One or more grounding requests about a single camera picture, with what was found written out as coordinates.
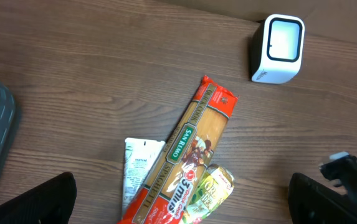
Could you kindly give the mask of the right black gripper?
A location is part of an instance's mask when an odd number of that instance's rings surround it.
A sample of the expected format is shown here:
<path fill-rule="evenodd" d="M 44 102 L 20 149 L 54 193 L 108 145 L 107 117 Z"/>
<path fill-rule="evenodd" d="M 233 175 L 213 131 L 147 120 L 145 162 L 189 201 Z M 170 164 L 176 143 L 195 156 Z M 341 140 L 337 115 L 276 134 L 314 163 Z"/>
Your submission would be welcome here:
<path fill-rule="evenodd" d="M 328 162 L 322 163 L 319 170 L 325 179 L 336 181 L 334 187 L 343 186 L 347 197 L 357 204 L 357 157 L 346 151 L 337 152 L 328 157 Z"/>

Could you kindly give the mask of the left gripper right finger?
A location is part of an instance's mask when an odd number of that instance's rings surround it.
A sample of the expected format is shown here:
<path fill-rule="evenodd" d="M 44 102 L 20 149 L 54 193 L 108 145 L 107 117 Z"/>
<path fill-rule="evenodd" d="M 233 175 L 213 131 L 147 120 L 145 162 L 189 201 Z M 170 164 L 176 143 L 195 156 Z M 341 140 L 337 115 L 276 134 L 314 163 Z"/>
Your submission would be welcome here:
<path fill-rule="evenodd" d="M 357 224 L 357 203 L 301 173 L 290 180 L 288 207 L 295 224 Z"/>

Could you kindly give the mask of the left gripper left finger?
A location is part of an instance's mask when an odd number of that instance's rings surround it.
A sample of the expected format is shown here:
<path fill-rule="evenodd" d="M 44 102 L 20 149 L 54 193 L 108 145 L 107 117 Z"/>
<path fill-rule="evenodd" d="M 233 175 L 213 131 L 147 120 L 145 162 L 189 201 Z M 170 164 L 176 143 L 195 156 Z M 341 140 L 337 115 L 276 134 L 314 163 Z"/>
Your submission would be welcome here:
<path fill-rule="evenodd" d="M 77 197 L 74 175 L 64 172 L 0 205 L 0 224 L 67 224 Z"/>

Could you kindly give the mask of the green yellow snack packet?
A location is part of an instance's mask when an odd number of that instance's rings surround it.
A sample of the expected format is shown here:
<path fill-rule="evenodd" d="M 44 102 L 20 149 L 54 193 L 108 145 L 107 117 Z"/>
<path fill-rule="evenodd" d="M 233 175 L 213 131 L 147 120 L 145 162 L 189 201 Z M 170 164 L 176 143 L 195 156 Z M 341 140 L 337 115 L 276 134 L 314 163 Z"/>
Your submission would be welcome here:
<path fill-rule="evenodd" d="M 207 218 L 234 190 L 235 178 L 223 166 L 210 165 L 184 211 L 179 224 L 198 224 Z"/>

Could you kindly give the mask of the white Pantene conditioner tube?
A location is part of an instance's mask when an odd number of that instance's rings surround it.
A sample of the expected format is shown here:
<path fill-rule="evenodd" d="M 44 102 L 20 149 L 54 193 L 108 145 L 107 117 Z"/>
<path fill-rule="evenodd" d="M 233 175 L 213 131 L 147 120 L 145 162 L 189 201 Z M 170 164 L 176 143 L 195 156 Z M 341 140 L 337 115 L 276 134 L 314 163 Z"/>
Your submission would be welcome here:
<path fill-rule="evenodd" d="M 138 138 L 125 139 L 122 216 L 133 201 L 164 145 L 164 141 Z"/>

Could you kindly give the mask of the red spaghetti packet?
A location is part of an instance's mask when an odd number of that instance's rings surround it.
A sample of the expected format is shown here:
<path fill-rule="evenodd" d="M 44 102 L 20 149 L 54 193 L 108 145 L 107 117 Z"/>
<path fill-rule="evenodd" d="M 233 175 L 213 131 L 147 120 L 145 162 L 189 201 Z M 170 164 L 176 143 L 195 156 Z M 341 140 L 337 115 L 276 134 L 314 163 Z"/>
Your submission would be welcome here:
<path fill-rule="evenodd" d="M 238 98 L 205 76 L 121 223 L 179 223 Z"/>

